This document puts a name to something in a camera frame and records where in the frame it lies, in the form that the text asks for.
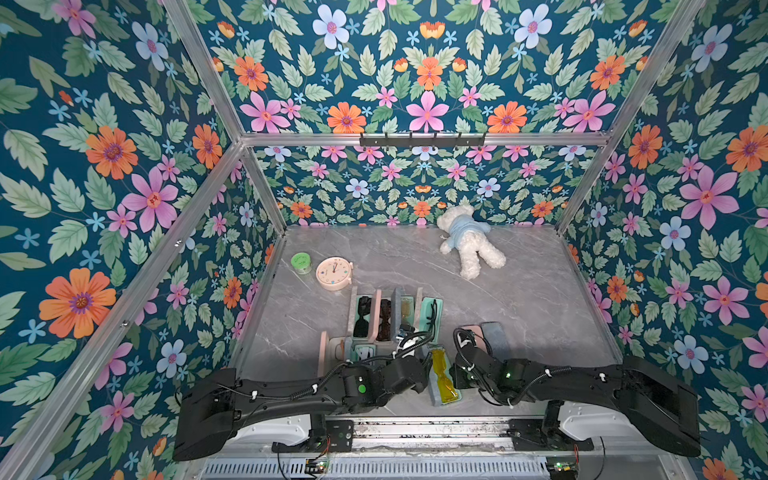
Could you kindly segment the grey case with red glasses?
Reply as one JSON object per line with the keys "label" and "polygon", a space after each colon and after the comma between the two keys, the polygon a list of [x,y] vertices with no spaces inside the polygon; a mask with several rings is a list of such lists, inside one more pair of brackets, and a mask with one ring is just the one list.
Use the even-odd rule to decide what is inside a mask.
{"label": "grey case with red glasses", "polygon": [[484,322],[480,324],[482,336],[486,343],[487,353],[504,362],[512,357],[512,349],[505,330],[499,322]]}

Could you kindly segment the pink case with purple glasses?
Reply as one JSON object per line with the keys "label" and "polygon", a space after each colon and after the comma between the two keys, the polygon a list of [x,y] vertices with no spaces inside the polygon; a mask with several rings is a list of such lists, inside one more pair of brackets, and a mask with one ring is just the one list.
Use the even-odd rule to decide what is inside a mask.
{"label": "pink case with purple glasses", "polygon": [[472,338],[472,341],[477,348],[484,352],[488,352],[485,339],[483,337],[483,332],[479,325],[467,325],[463,326],[463,329],[469,332],[469,336]]}

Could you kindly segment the grey case with yellow glasses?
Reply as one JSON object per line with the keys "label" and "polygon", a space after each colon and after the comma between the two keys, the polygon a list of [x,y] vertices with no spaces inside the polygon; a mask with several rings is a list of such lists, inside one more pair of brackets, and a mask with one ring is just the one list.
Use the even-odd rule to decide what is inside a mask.
{"label": "grey case with yellow glasses", "polygon": [[451,362],[441,346],[430,349],[432,366],[429,371],[429,393],[435,407],[444,407],[462,400],[460,390],[451,376]]}

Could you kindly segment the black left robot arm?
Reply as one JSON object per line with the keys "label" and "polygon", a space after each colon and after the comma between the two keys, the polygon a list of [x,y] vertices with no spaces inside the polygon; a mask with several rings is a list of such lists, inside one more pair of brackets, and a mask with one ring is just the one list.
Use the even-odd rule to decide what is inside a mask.
{"label": "black left robot arm", "polygon": [[183,393],[173,460],[192,461],[222,450],[253,424],[292,416],[364,414],[429,383],[432,355],[417,342],[390,356],[344,362],[320,378],[263,382],[218,370]]}

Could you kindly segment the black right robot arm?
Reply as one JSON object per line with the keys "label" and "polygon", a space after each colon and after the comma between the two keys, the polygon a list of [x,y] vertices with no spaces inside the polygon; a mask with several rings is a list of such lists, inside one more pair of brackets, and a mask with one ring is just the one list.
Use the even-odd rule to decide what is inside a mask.
{"label": "black right robot arm", "polygon": [[601,367],[552,366],[528,359],[500,360],[466,328],[455,328],[452,339],[455,364],[469,385],[489,394],[495,404],[559,401],[599,406],[623,414],[646,440],[666,452],[689,458],[701,453],[697,392],[639,357]]}

